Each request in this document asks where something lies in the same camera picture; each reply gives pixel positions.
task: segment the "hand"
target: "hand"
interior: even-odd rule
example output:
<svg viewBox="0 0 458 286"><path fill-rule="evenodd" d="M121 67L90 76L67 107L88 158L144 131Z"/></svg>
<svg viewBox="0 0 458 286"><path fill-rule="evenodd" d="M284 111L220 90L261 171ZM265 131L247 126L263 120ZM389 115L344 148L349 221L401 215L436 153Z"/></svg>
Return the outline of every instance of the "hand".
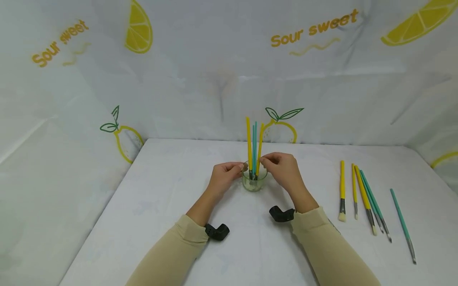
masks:
<svg viewBox="0 0 458 286"><path fill-rule="evenodd" d="M297 212L306 213L319 207L305 187L293 155L279 152L270 153L264 155L260 162L280 186L288 192Z"/></svg>
<svg viewBox="0 0 458 286"><path fill-rule="evenodd" d="M215 205L221 200L232 182L242 176L242 162L228 162L215 165L208 187L186 213L196 224L204 227Z"/></svg>
<svg viewBox="0 0 458 286"><path fill-rule="evenodd" d="M242 177L243 162L228 162L215 165L206 192L221 198L232 182Z"/></svg>
<svg viewBox="0 0 458 286"><path fill-rule="evenodd" d="M296 158L293 155L274 152L264 155L260 162L288 193L305 189Z"/></svg>

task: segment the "lemon slice print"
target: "lemon slice print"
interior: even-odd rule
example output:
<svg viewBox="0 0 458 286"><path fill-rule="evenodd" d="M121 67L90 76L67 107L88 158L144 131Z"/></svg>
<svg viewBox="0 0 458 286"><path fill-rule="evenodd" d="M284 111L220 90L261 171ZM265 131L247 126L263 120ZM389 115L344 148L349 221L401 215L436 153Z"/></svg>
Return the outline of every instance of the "lemon slice print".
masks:
<svg viewBox="0 0 458 286"><path fill-rule="evenodd" d="M381 40L388 46L410 43L442 24L457 6L458 0L431 0Z"/></svg>
<svg viewBox="0 0 458 286"><path fill-rule="evenodd" d="M444 180L448 186L458 192L458 152L444 154L434 160L431 168Z"/></svg>
<svg viewBox="0 0 458 286"><path fill-rule="evenodd" d="M153 44L153 28L143 8L137 1L132 0L131 17L125 46L137 54L144 54Z"/></svg>
<svg viewBox="0 0 458 286"><path fill-rule="evenodd" d="M114 123L105 123L100 127L100 130L114 134L119 153L124 160L132 164L144 144L143 139L137 130L132 127L124 125L119 126L119 105L114 108L111 115L114 117Z"/></svg>
<svg viewBox="0 0 458 286"><path fill-rule="evenodd" d="M282 116L278 116L277 112L270 107L266 108L267 114L269 114L270 122L264 127L264 132L262 134L262 141L265 142L280 142L281 138L286 137L288 143L296 143L297 140L297 132L293 126L289 123L280 121L285 119L290 119L294 117L296 114L301 112L303 108L293 109L288 111L287 113L283 114Z"/></svg>

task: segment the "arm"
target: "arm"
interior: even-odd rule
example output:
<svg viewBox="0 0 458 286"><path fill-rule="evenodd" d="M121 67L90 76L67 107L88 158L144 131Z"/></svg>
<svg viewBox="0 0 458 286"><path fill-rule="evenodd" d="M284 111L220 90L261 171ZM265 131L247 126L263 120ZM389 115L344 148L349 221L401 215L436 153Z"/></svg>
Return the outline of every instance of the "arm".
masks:
<svg viewBox="0 0 458 286"><path fill-rule="evenodd" d="M204 226L215 205L240 178L243 163L216 165L205 192L148 251L126 286L180 286L208 240Z"/></svg>
<svg viewBox="0 0 458 286"><path fill-rule="evenodd" d="M297 212L291 221L293 233L302 244L320 285L380 285L309 193L296 159L291 154L271 153L265 155L261 163L294 203Z"/></svg>

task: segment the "clear glass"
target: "clear glass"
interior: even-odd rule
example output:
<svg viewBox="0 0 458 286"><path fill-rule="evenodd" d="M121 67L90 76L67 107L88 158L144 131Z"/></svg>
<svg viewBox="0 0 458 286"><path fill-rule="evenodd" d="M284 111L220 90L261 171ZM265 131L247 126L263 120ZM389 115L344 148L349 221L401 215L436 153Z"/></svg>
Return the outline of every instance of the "clear glass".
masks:
<svg viewBox="0 0 458 286"><path fill-rule="evenodd" d="M250 192L257 192L264 186L265 178L267 177L267 170L262 164L259 164L259 173L257 180L250 180L250 170L246 170L242 173L242 185Z"/></svg>

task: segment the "white tablecloth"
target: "white tablecloth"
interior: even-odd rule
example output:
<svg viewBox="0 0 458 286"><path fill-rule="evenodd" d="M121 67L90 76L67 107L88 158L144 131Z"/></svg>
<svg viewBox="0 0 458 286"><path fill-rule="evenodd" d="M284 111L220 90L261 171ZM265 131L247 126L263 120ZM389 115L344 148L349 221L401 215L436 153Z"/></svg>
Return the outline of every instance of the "white tablecloth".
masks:
<svg viewBox="0 0 458 286"><path fill-rule="evenodd" d="M458 196L415 151L272 143L264 143L262 151L294 154L309 191L383 285L458 283ZM200 196L213 165L246 158L244 142L149 139L61 286L123 286L145 253ZM346 223L337 220L340 160L346 163ZM359 188L360 215L354 219L352 162L365 172L392 244L378 228L379 235L372 236ZM412 264L390 188L396 191L418 265ZM185 285L316 285L289 223L270 217L274 205L293 207L271 175L257 193L235 183L210 220L214 227L225 223L230 234L222 242L209 242Z"/></svg>

